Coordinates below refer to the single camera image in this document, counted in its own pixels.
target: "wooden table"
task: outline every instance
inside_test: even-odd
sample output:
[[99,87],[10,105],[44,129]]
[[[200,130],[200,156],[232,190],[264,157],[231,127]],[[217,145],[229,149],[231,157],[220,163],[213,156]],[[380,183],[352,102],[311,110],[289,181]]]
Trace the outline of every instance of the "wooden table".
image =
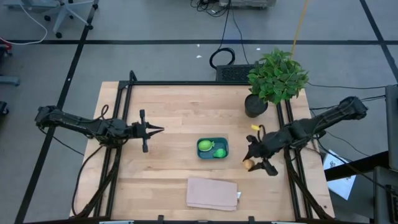
[[[103,105],[109,105],[110,118],[116,98],[117,82],[104,82],[99,93],[95,117]],[[112,219],[156,220],[235,220],[256,221],[294,220],[289,181],[283,151],[274,155],[271,163],[279,171],[270,177],[264,170],[248,172],[242,159],[248,151],[246,136],[255,134],[252,124],[263,124],[267,132],[279,129],[275,105],[257,118],[244,113],[248,86],[134,86],[127,123],[139,121],[139,110],[145,109],[146,120],[162,126],[165,131],[148,140],[149,152],[142,152],[142,140],[132,139],[123,146],[116,185]],[[120,115],[123,110],[124,97]],[[307,98],[301,91],[291,101],[295,119],[309,118]],[[226,159],[205,161],[197,156],[197,139],[224,137],[228,140]],[[89,140],[85,159],[98,148]],[[104,158],[103,149],[84,168],[75,205],[80,211],[98,187]],[[325,211],[334,216],[320,156],[302,150],[305,176],[309,191]],[[238,209],[233,212],[187,207],[187,178],[204,177],[238,184],[242,192]],[[300,211],[305,217],[302,194],[297,188]],[[108,193],[105,193],[101,214],[104,214]]]

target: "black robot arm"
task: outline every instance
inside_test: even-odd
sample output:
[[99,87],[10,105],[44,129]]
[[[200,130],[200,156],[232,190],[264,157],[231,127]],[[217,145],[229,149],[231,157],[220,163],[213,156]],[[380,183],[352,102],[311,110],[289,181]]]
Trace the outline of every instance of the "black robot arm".
[[[142,138],[142,150],[144,152],[148,152],[147,140],[164,130],[164,128],[145,122],[144,110],[140,110],[141,124],[136,122],[130,126],[121,119],[104,119],[103,116],[107,110],[108,106],[105,105],[99,118],[86,119],[65,113],[56,106],[43,106],[39,108],[35,121],[41,129],[60,126],[82,133],[89,138],[96,138],[102,146],[106,147],[117,147],[124,144],[128,139]],[[147,128],[158,130],[147,133]]]
[[364,118],[367,110],[359,98],[350,96],[343,99],[338,106],[314,118],[293,121],[279,131],[265,134],[261,139],[249,135],[246,137],[250,142],[249,151],[243,160],[261,157],[263,161],[249,171],[265,169],[269,175],[277,175],[275,167],[268,161],[275,153],[284,147],[304,147],[314,135],[322,137],[326,128],[342,120]]

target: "lime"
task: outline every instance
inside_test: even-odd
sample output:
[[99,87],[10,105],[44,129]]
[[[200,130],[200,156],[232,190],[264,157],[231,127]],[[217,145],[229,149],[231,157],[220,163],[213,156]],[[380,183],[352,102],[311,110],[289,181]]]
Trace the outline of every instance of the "lime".
[[201,150],[203,152],[209,151],[213,146],[214,146],[214,142],[211,142],[209,140],[200,141],[198,144],[199,150]]
[[213,157],[215,158],[224,158],[225,156],[226,156],[225,149],[217,149],[213,154]]

